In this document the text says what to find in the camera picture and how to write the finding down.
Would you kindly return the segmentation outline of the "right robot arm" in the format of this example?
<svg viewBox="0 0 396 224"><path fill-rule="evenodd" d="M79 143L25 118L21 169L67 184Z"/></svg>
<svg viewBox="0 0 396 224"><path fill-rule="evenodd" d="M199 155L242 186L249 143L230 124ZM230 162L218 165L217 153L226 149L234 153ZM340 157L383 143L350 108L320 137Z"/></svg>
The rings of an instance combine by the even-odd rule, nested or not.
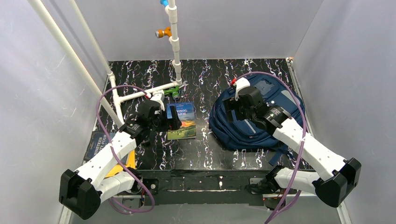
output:
<svg viewBox="0 0 396 224"><path fill-rule="evenodd" d="M300 154L314 169L313 172L294 171L276 166L257 187L271 192L287 188L309 192L336 208L357 186L361 172L357 159L347 160L332 152L306 132L284 108L268 106L257 88L245 87L236 96L224 99L223 105L229 122L252 121Z"/></svg>

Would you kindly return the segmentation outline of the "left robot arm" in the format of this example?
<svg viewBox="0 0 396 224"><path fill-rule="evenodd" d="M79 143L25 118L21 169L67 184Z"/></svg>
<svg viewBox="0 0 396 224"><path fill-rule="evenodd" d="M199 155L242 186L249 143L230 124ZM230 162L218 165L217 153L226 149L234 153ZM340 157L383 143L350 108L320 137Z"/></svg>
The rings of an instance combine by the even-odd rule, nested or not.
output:
<svg viewBox="0 0 396 224"><path fill-rule="evenodd" d="M178 130L181 126L176 106L154 100L141 103L138 113L127 118L113 137L107 137L109 142L102 150L76 170L62 173L59 202L87 220L102 202L138 186L154 200L141 175L121 159L147 141L151 132Z"/></svg>

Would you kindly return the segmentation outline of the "navy blue backpack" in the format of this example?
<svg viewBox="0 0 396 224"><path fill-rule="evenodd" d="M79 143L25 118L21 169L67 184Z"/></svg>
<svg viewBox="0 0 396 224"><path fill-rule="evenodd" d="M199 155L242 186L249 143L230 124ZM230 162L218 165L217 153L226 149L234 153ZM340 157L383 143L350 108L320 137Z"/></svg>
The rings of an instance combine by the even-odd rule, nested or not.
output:
<svg viewBox="0 0 396 224"><path fill-rule="evenodd" d="M303 124L293 97L275 76L253 74L246 76L245 79L251 86L260 90L265 102L281 106L300 126ZM228 122L223 100L234 96L235 89L228 87L219 95L210 111L209 127L217 139L228 149L275 150L276 154L269 161L272 166L277 164L283 154L292 156L286 145L271 137L266 131L257 128L250 120L237 120L234 111L232 111L233 123Z"/></svg>

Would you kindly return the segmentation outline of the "Animal Farm green book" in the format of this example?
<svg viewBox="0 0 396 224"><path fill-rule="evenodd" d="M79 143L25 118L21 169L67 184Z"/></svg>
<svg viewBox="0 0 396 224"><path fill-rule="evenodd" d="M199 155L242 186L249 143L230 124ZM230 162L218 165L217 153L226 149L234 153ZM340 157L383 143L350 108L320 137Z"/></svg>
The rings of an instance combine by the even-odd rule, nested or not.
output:
<svg viewBox="0 0 396 224"><path fill-rule="evenodd" d="M167 117L171 118L170 107L175 106L181 127L178 130L169 130L167 140L196 138L196 114L193 102L169 103L167 104Z"/></svg>

